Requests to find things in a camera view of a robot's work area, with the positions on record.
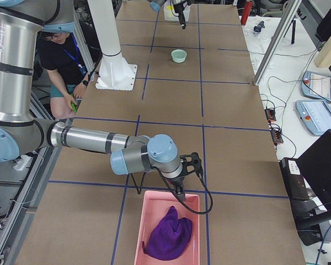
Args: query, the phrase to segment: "green object in hand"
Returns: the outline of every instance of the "green object in hand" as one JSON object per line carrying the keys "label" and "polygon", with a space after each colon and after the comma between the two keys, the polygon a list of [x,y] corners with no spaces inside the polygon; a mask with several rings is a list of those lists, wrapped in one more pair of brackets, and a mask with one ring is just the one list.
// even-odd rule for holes
{"label": "green object in hand", "polygon": [[73,102],[73,101],[71,101],[71,107],[72,107],[72,110],[73,110],[73,112],[77,112],[77,107],[76,107],[76,104]]}

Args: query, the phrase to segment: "white box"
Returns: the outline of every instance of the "white box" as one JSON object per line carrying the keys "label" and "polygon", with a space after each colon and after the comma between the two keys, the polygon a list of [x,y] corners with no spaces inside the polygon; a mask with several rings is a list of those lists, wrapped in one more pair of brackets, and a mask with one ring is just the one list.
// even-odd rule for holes
{"label": "white box", "polygon": [[[176,12],[174,11],[174,7],[171,4],[172,0],[167,0],[163,6],[163,10],[164,10],[164,19],[168,20],[168,21],[179,21],[178,19],[178,15],[176,14]],[[185,21],[189,21],[189,15],[190,15],[190,6],[187,5],[186,2],[183,3],[183,5],[185,7],[183,13],[184,13],[184,17],[185,17]]]}

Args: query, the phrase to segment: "black tripod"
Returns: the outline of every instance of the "black tripod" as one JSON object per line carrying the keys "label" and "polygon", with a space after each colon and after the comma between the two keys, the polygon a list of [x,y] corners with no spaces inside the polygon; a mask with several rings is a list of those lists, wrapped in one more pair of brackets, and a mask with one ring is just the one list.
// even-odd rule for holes
{"label": "black tripod", "polygon": [[286,34],[287,34],[289,28],[291,27],[291,25],[292,25],[292,39],[291,39],[291,44],[294,44],[294,42],[295,42],[295,36],[296,36],[296,21],[294,19],[292,20],[291,24],[289,24],[289,27],[288,27],[285,35],[283,36],[283,38],[286,36]]}

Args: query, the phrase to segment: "small green bowl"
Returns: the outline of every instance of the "small green bowl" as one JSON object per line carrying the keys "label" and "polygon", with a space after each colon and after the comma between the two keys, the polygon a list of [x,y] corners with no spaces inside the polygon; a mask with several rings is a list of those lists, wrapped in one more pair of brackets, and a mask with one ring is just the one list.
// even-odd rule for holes
{"label": "small green bowl", "polygon": [[187,56],[187,53],[184,50],[174,50],[171,54],[173,61],[177,63],[184,62]]}

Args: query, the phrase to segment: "paper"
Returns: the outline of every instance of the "paper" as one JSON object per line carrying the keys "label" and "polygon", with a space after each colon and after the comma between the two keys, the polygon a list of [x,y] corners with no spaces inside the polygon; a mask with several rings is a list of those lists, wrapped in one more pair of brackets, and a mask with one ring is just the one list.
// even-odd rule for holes
{"label": "paper", "polygon": [[291,174],[300,175],[300,171],[299,171],[296,161],[288,160],[288,166],[289,166],[289,171],[291,172]]}

